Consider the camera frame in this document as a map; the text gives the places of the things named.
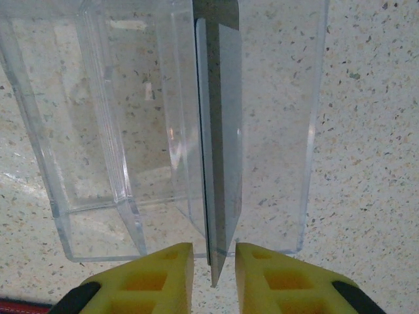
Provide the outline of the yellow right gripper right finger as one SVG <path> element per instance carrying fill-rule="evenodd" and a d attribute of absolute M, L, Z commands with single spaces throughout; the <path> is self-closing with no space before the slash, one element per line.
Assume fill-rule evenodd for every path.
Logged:
<path fill-rule="evenodd" d="M 240 314 L 386 314 L 351 279 L 250 243 L 237 243 Z"/>

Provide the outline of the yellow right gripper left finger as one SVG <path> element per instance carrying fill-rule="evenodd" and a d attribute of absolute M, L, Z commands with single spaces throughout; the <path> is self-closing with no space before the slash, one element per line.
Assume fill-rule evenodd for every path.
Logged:
<path fill-rule="evenodd" d="M 178 243 L 89 277 L 52 314 L 191 314 L 193 277 L 192 243 Z"/>

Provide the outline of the red leather card holder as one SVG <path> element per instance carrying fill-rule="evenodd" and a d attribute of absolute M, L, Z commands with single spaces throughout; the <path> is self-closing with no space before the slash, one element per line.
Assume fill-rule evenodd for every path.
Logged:
<path fill-rule="evenodd" d="M 47 314 L 53 305 L 0 297 L 0 314 Z"/>

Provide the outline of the white card with red marks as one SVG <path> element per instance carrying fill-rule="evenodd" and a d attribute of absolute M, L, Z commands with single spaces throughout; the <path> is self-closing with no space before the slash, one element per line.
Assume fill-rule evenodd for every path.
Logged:
<path fill-rule="evenodd" d="M 210 260 L 217 286 L 242 211 L 242 40 L 240 32 L 207 22 L 211 130 Z"/>

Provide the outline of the grey VIP card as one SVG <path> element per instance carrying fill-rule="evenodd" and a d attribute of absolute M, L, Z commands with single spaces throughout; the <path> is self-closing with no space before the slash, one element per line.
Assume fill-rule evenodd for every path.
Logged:
<path fill-rule="evenodd" d="M 194 25 L 199 19 L 240 30 L 239 0 L 192 0 Z"/>

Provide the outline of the clear acrylic card box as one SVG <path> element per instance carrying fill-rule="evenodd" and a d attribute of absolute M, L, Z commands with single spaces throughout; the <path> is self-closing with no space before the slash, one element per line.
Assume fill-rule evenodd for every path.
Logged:
<path fill-rule="evenodd" d="M 302 247 L 329 0 L 239 0 L 239 242 Z M 0 66 L 66 257 L 210 260 L 206 24 L 192 0 L 0 0 Z"/>

